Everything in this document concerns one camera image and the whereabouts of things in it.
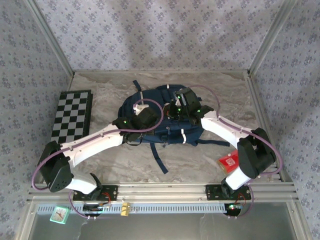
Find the gray marble surface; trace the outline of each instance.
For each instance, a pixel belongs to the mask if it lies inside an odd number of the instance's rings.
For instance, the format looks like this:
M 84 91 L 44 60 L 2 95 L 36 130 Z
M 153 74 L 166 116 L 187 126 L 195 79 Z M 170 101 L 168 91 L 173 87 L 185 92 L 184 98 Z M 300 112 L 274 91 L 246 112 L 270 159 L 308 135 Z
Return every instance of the gray marble surface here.
M 77 73 L 70 90 L 91 89 L 93 103 L 90 134 L 101 130 L 117 118 L 124 100 L 137 90 L 132 83 L 138 80 L 143 90 L 164 84 L 191 86 L 203 84 L 212 88 L 221 101 L 220 113 L 237 124 L 256 128 L 254 108 L 241 74 L 223 73 Z M 217 103 L 206 89 L 195 88 L 203 104 L 213 108 Z M 220 139 L 205 131 L 202 139 Z M 104 150 L 75 168 L 83 173 L 94 173 L 101 182 L 220 182 L 225 174 L 216 161 L 234 150 L 218 145 L 189 144 L 156 146 L 159 156 L 169 172 L 163 174 L 158 167 L 149 144 L 138 147 L 123 144 Z

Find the white cable tray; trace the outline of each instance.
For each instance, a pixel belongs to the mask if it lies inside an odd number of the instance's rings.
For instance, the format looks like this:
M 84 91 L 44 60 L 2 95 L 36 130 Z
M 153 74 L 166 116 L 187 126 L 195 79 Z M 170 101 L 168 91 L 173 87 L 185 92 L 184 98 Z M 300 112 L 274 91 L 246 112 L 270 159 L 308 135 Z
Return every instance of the white cable tray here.
M 39 204 L 38 214 L 52 213 L 55 204 Z M 83 213 L 83 205 L 75 204 L 75 208 Z M 103 207 L 104 214 L 120 214 L 122 204 L 112 204 Z M 130 214 L 198 214 L 198 213 L 226 213 L 224 203 L 132 203 Z

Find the cable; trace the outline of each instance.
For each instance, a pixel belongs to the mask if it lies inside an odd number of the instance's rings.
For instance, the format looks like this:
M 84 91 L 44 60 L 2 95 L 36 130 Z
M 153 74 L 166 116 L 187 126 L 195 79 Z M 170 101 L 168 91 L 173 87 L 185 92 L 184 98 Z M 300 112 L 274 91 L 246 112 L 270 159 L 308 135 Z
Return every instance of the cable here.
M 245 215 L 250 213 L 251 209 L 254 207 L 254 201 L 255 201 L 254 191 L 252 191 L 252 187 L 250 186 L 250 184 L 247 184 L 247 186 L 249 187 L 250 194 L 251 194 L 251 204 L 248 210 L 244 214 L 240 215 L 239 217 L 244 217 Z
M 160 105 L 158 102 L 156 102 L 155 100 L 149 99 L 149 98 L 140 99 L 140 100 L 136 101 L 133 106 L 136 106 L 138 103 L 140 103 L 140 102 L 142 102 L 142 101 L 152 102 L 152 103 L 156 104 L 157 107 L 160 109 L 161 117 L 160 117 L 159 122 L 158 122 L 156 125 L 154 125 L 153 127 L 150 127 L 150 128 L 147 128 L 147 129 L 141 129 L 141 130 L 136 130 L 136 129 L 113 129 L 113 130 L 105 131 L 105 132 L 102 132 L 102 134 L 98 134 L 98 135 L 93 136 L 93 137 L 91 137 L 91 138 L 89 138 L 89 139 L 87 139 L 87 140 L 85 140 L 85 141 L 83 141 L 83 142 L 79 142 L 78 144 L 73 145 L 73 146 L 72 146 L 72 149 L 78 148 L 78 147 L 80 147 L 80 146 L 82 146 L 82 145 L 84 145 L 84 144 L 86 144 L 86 143 L 88 143 L 88 142 L 91 142 L 91 141 L 93 141 L 93 140 L 95 140 L 95 139 L 98 139 L 98 138 L 102 138 L 102 137 L 104 137 L 105 135 L 111 134 L 111 133 L 116 133 L 116 132 L 145 133 L 145 132 L 149 132 L 149 131 L 152 131 L 152 130 L 156 129 L 156 128 L 161 124 L 162 120 L 164 119 L 164 111 L 163 111 L 161 105 Z M 38 191 L 43 191 L 43 190 L 46 190 L 46 189 L 48 188 L 48 187 L 39 188 L 39 187 L 36 186 L 36 184 L 35 184 L 35 178 L 36 178 L 37 173 L 39 172 L 39 170 L 40 170 L 50 159 L 52 159 L 53 157 L 55 157 L 55 156 L 57 156 L 57 155 L 59 155 L 59 154 L 61 154 L 61 153 L 63 153 L 63 152 L 69 151 L 69 150 L 71 150 L 71 149 L 70 149 L 69 147 L 67 147 L 67 148 L 61 149 L 61 150 L 59 150 L 59 151 L 56 151 L 55 153 L 47 156 L 47 157 L 35 168 L 35 171 L 34 171 L 34 173 L 33 173 L 33 175 L 32 175 L 32 178 L 31 178 L 31 184 L 32 184 L 32 187 L 33 187 L 34 189 L 36 189 L 36 190 L 38 190 Z
M 234 205 L 237 204 L 237 202 L 239 201 L 239 198 L 240 198 L 240 197 L 242 197 L 242 198 L 244 199 L 244 204 L 243 204 L 243 205 L 241 204 L 241 205 L 242 205 L 242 206 L 246 205 L 246 201 L 247 201 L 247 200 L 246 200 L 245 196 L 244 196 L 241 192 L 239 192 L 238 198 L 237 198 L 237 200 L 234 202 Z
M 205 85 L 199 85 L 199 84 L 197 84 L 197 85 L 189 86 L 189 88 L 193 88 L 193 87 L 205 88 L 205 89 L 207 89 L 208 91 L 210 91 L 210 93 L 212 93 L 212 95 L 215 97 L 215 100 L 216 100 L 216 102 L 217 102 L 217 104 L 218 104 L 218 109 L 216 110 L 216 117 L 218 118 L 218 120 L 219 120 L 220 122 L 222 122 L 224 125 L 228 126 L 229 128 L 231 128 L 231 129 L 233 129 L 233 130 L 236 130 L 236 131 L 239 131 L 239 132 L 242 131 L 242 132 L 245 133 L 245 134 L 248 134 L 248 135 L 251 135 L 251 136 L 255 137 L 256 139 L 260 140 L 261 142 L 263 142 L 264 144 L 266 144 L 269 148 L 271 148 L 271 149 L 274 151 L 275 155 L 276 155 L 277 158 L 278 158 L 278 162 L 279 162 L 279 167 L 278 167 L 278 169 L 275 170 L 275 171 L 270 171 L 270 172 L 262 172 L 260 175 L 264 176 L 264 175 L 277 174 L 277 173 L 279 173 L 279 172 L 282 170 L 282 168 L 283 168 L 283 166 L 284 166 L 283 158 L 282 158 L 280 152 L 279 152 L 270 142 L 268 142 L 267 140 L 265 140 L 264 138 L 262 138 L 262 137 L 260 137 L 260 136 L 258 136 L 258 135 L 256 135 L 256 134 L 254 134 L 253 132 L 246 131 L 246 130 L 244 130 L 244 129 L 241 129 L 241 128 L 239 128 L 239 127 L 236 127 L 236 126 L 234 126 L 234 125 L 232 125 L 232 124 L 224 121 L 223 119 L 221 119 L 221 117 L 220 117 L 220 115 L 219 115 L 219 111 L 220 111 L 220 109 L 221 109 L 221 105 L 220 105 L 219 98 L 218 98 L 218 96 L 215 94 L 215 92 L 214 92 L 211 88 L 209 88 L 208 86 L 205 86 Z
M 105 204 L 109 204 L 108 207 L 110 208 L 110 207 L 111 207 L 111 197 L 110 197 L 109 193 L 103 192 L 103 193 L 101 193 L 101 194 L 108 197 L 108 202 L 100 203 L 99 206 L 100 206 L 100 207 L 104 207 Z
M 79 212 L 79 211 L 76 209 L 75 205 L 72 203 L 72 200 L 71 200 L 72 192 L 74 192 L 74 190 L 70 190 L 70 191 L 69 191 L 69 202 L 70 202 L 70 204 L 71 204 L 72 209 L 73 209 L 73 210 L 75 211 L 75 213 L 78 214 L 80 217 L 87 219 L 88 217 L 87 217 L 86 215 L 82 214 L 81 212 Z

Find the small clock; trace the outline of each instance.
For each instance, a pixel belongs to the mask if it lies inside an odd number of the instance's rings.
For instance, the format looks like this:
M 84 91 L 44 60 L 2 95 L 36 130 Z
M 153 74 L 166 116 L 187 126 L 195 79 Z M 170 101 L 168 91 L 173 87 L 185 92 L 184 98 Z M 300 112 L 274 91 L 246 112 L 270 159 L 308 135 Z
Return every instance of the small clock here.
M 50 221 L 58 224 L 66 224 L 69 214 L 70 214 L 69 208 L 65 206 L 56 206 L 50 217 Z

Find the chessboard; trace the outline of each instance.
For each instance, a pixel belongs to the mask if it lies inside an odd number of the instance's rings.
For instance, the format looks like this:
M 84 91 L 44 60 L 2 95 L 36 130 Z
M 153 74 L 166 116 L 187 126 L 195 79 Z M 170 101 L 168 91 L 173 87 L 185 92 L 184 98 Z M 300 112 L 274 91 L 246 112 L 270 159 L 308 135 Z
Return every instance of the chessboard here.
M 68 143 L 89 135 L 91 90 L 61 92 L 51 142 Z

